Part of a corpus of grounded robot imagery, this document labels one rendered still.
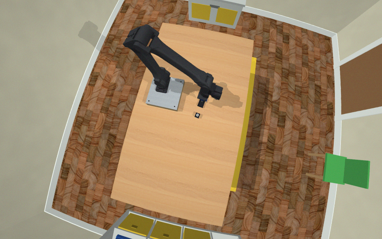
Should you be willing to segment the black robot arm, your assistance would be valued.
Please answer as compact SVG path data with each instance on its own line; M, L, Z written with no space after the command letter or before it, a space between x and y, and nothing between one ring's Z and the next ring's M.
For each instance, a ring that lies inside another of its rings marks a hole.
M150 25L145 24L131 30L123 43L123 45L126 48L131 49L150 70L154 77L154 84L156 85L155 90L157 92L167 93L171 77L170 72L164 67L160 67L150 53L159 56L185 75L189 76L199 87L201 87L201 92L205 93L203 94L203 98L208 99L209 95L211 95L212 98L219 100L222 95L223 87L216 85L216 83L212 83L214 77L211 74L198 69L177 52L165 45L165 43L159 39L158 35L158 31ZM150 39L152 39L152 41L149 46L147 46Z

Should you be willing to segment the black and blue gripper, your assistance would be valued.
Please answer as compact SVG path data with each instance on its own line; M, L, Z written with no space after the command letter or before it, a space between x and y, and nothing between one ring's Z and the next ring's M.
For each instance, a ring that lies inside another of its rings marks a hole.
M205 94L205 93L202 93L200 90L197 98L200 100L203 100L203 101L207 101L208 100L207 98L203 98L203 94Z

